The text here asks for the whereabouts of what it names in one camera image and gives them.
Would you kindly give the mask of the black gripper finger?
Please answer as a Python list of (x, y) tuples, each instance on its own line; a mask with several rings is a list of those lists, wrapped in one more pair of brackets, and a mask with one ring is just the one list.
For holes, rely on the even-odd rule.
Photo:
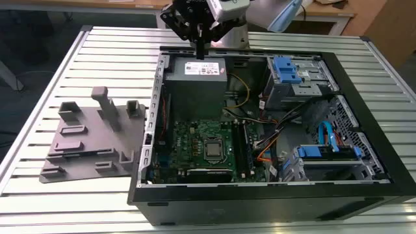
[(192, 6), (164, 6), (160, 19), (171, 27), (181, 40), (188, 40), (195, 48), (196, 59), (201, 59), (201, 36)]
[(207, 23), (200, 24), (200, 60), (204, 60), (205, 57), (205, 44), (211, 44), (212, 41), (217, 42), (233, 27), (233, 20), (221, 22), (212, 28)]

